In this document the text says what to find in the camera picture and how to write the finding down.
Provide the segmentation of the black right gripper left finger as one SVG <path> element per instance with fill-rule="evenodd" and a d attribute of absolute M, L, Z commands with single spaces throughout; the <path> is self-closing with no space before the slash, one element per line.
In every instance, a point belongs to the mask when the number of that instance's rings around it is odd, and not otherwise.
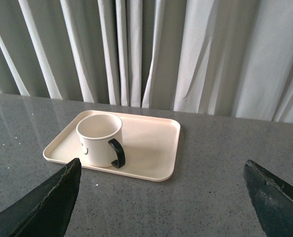
<path fill-rule="evenodd" d="M 62 237 L 79 192 L 81 162 L 74 158 L 0 213 L 0 237 Z"/>

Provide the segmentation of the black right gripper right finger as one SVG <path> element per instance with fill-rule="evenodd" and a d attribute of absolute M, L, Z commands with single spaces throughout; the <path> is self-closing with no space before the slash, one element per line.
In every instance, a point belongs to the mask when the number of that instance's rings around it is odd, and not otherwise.
<path fill-rule="evenodd" d="M 268 237 L 293 237 L 293 186 L 252 160 L 244 179 L 262 230 Z"/>

